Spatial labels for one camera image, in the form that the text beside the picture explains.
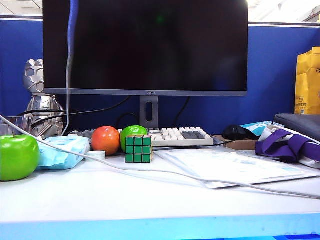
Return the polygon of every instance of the toy robot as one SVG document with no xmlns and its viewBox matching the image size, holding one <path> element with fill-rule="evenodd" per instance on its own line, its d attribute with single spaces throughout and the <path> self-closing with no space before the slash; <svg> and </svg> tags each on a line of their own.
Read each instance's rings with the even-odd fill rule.
<svg viewBox="0 0 320 240">
<path fill-rule="evenodd" d="M 60 136 L 64 126 L 62 117 L 37 124 L 42 119 L 63 114 L 63 112 L 46 112 L 46 110 L 63 110 L 63 107 L 57 101 L 56 96 L 44 93 L 44 61 L 42 59 L 30 59 L 26 62 L 23 85 L 32 93 L 32 98 L 26 111 L 43 110 L 43 112 L 39 111 L 24 115 L 24 130 L 42 139 Z"/>
</svg>

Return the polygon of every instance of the red apple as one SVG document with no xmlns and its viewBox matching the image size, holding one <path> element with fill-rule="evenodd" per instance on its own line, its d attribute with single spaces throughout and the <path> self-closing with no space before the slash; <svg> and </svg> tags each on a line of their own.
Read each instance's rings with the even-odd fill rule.
<svg viewBox="0 0 320 240">
<path fill-rule="evenodd" d="M 95 151 L 105 151 L 107 156 L 115 154 L 120 147 L 120 134 L 112 126 L 101 126 L 94 131 L 91 146 Z"/>
</svg>

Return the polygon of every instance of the glass cup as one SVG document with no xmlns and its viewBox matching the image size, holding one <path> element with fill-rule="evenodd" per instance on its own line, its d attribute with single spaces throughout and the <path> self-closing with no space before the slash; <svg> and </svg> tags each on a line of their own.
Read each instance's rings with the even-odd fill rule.
<svg viewBox="0 0 320 240">
<path fill-rule="evenodd" d="M 28 120 L 24 116 L 5 116 L 4 118 L 21 129 L 24 129 L 24 125 L 27 124 L 26 121 Z M 21 134 L 22 133 L 20 131 L 0 120 L 0 136 Z"/>
</svg>

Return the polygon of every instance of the desk surface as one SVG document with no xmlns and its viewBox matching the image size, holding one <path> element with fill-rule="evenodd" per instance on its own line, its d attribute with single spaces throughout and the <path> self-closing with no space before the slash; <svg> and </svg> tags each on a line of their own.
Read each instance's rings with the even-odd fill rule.
<svg viewBox="0 0 320 240">
<path fill-rule="evenodd" d="M 110 159 L 123 161 L 121 156 Z M 155 157 L 150 166 L 164 164 L 169 163 Z M 264 186 L 320 195 L 319 177 Z M 36 171 L 23 180 L 1 182 L 0 195 L 2 239 L 41 239 L 39 226 L 47 230 L 45 239 L 58 239 L 59 231 L 77 239 L 90 234 L 97 239 L 208 239 L 320 233 L 320 200 L 244 187 L 212 190 L 181 176 L 120 173 L 92 160 L 70 170 Z M 12 231 L 32 237 L 10 238 Z"/>
</svg>

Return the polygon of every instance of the black monitor screen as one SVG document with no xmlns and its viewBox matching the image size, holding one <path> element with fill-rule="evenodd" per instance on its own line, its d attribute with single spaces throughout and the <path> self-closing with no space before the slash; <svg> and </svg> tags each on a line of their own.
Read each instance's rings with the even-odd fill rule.
<svg viewBox="0 0 320 240">
<path fill-rule="evenodd" d="M 69 11 L 69 1 L 43 1 L 47 93 L 66 88 Z M 245 92 L 247 58 L 246 0 L 79 0 L 70 88 L 122 95 Z"/>
</svg>

